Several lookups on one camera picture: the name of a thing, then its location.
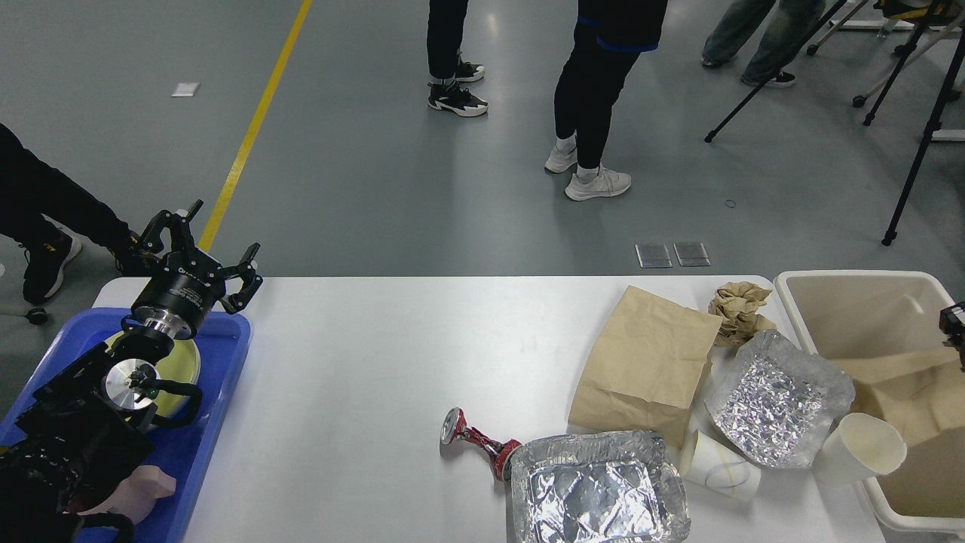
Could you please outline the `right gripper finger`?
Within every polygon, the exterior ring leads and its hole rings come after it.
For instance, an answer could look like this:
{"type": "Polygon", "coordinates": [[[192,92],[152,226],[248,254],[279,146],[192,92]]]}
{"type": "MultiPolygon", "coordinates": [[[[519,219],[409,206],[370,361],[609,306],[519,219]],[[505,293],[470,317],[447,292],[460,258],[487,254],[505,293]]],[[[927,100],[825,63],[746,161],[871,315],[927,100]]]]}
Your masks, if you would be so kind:
{"type": "Polygon", "coordinates": [[[964,351],[964,302],[945,307],[939,313],[939,329],[947,336],[947,345],[955,348],[958,353],[960,368],[965,367],[964,351]]]}

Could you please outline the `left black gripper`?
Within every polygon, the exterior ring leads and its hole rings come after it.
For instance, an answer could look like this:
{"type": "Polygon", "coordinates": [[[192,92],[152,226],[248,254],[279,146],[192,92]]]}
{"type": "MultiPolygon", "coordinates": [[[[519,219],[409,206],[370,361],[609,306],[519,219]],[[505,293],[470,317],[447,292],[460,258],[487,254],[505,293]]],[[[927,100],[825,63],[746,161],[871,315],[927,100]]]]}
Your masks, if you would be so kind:
{"type": "MultiPolygon", "coordinates": [[[[149,220],[140,235],[143,272],[156,272],[159,268],[168,267],[168,264],[164,264],[168,257],[173,257],[173,267],[183,272],[199,271],[202,259],[190,231],[190,221],[203,205],[204,201],[197,199],[184,214],[160,210],[149,220]],[[171,251],[159,258],[158,254],[165,248],[161,240],[165,230],[169,233],[171,251]]],[[[149,278],[141,294],[132,303],[132,318],[141,326],[166,337],[187,340],[196,336],[218,299],[224,312],[242,312],[250,305],[263,283],[254,263],[259,250],[261,244],[251,244],[237,265],[219,269],[219,278],[199,279],[179,271],[162,269],[149,278]],[[241,288],[235,293],[226,293],[225,281],[235,278],[242,280],[241,288]]]]}

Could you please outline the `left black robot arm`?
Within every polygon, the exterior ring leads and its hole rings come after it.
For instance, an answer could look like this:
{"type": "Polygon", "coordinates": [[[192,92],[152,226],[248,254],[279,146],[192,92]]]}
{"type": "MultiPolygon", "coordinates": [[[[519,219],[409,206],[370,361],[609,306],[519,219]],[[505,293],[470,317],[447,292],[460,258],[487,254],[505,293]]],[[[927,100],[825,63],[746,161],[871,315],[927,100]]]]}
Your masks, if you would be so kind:
{"type": "Polygon", "coordinates": [[[184,213],[152,217],[141,237],[152,275],[121,320],[121,335],[39,386],[15,419],[24,437],[2,455],[4,542],[72,542],[86,529],[134,540],[130,516],[81,514],[70,503],[117,490],[155,450],[149,429],[196,419],[202,388],[163,378],[158,362],[179,340],[196,337],[215,303],[228,314],[241,312],[263,282],[254,265],[259,244],[231,267],[197,247],[190,224],[202,206],[196,201],[184,213]]]}

